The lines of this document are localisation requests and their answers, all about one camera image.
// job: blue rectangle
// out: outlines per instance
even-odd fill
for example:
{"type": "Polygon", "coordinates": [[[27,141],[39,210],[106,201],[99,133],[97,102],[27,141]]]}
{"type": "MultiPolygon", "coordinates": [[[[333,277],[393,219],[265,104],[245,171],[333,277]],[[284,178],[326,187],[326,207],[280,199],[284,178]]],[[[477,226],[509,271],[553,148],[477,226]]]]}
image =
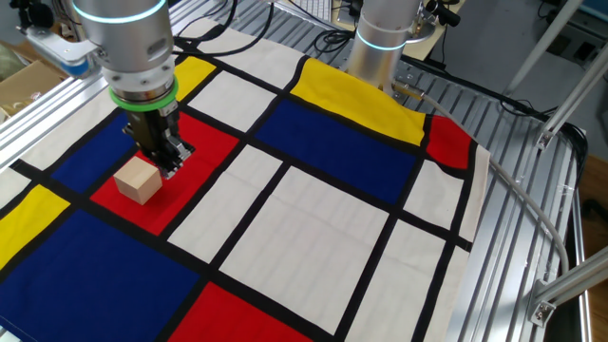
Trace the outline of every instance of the blue rectangle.
{"type": "Polygon", "coordinates": [[[287,100],[278,105],[256,138],[388,203],[397,201],[416,160],[287,100]]]}
{"type": "Polygon", "coordinates": [[[70,189],[84,193],[108,168],[117,162],[135,142],[123,133],[127,124],[122,113],[93,139],[71,155],[52,177],[70,189]]]}
{"type": "Polygon", "coordinates": [[[0,283],[25,341],[153,341],[199,276],[77,211],[0,283]]]}

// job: wooden cube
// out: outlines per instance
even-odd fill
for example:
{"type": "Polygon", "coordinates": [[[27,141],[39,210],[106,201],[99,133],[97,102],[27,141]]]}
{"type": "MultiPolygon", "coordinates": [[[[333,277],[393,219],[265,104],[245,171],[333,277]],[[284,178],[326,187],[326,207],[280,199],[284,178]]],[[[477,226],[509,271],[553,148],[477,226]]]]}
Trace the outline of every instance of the wooden cube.
{"type": "Polygon", "coordinates": [[[114,174],[118,191],[128,198],[144,205],[161,188],[159,169],[133,157],[114,174]]]}

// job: table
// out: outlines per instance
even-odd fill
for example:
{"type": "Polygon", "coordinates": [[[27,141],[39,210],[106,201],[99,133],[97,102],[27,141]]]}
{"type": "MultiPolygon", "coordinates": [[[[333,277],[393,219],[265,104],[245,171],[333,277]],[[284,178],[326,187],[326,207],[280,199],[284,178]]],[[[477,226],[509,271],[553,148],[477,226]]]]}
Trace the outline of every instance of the table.
{"type": "MultiPolygon", "coordinates": [[[[183,0],[171,9],[173,30],[179,31],[192,19],[210,11],[214,4],[213,0],[183,0]]],[[[238,20],[231,27],[257,34],[266,22],[266,5],[257,0],[242,0],[238,6],[238,20]]],[[[332,26],[322,27],[295,9],[276,6],[275,20],[265,38],[334,67],[344,63],[352,43],[328,54],[320,54],[312,47],[314,37],[332,26]]],[[[223,22],[228,12],[225,9],[211,18],[223,22]]],[[[538,154],[534,143],[540,122],[510,116],[500,110],[496,99],[403,62],[399,63],[396,76],[422,88],[450,110],[503,168],[521,182],[547,212],[560,235],[565,236],[577,163],[572,147],[563,137],[558,136],[538,154]]],[[[17,114],[10,125],[0,127],[0,169],[19,158],[106,86],[100,75],[83,81],[67,79],[45,95],[43,101],[17,114]]],[[[434,112],[429,104],[400,94],[395,100],[410,109],[434,112]]],[[[535,328],[525,318],[526,295],[536,279],[556,278],[559,260],[550,238],[535,226],[536,220],[522,209],[511,189],[490,172],[477,236],[447,340],[505,341],[523,337],[542,341],[544,330],[535,328]]]]}

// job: cardboard box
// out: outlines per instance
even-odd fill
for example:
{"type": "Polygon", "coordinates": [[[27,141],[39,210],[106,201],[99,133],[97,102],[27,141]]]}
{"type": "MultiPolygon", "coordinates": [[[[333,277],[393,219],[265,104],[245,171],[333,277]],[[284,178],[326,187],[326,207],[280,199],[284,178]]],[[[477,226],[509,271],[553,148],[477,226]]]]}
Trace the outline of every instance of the cardboard box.
{"type": "MultiPolygon", "coordinates": [[[[21,108],[24,106],[22,104],[33,101],[32,94],[45,94],[62,81],[63,79],[54,70],[36,61],[0,83],[0,106],[21,108]]],[[[6,108],[4,111],[10,116],[16,113],[6,108]]]]}

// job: fabric mat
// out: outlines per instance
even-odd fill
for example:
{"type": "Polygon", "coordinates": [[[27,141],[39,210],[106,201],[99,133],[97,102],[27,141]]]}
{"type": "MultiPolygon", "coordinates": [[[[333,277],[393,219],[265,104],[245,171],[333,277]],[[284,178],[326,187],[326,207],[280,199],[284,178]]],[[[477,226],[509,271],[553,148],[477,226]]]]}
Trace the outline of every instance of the fabric mat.
{"type": "Polygon", "coordinates": [[[176,64],[197,151],[146,205],[112,179],[143,156],[107,91],[0,174],[0,325],[24,341],[443,340],[488,152],[266,40],[176,64]]]}

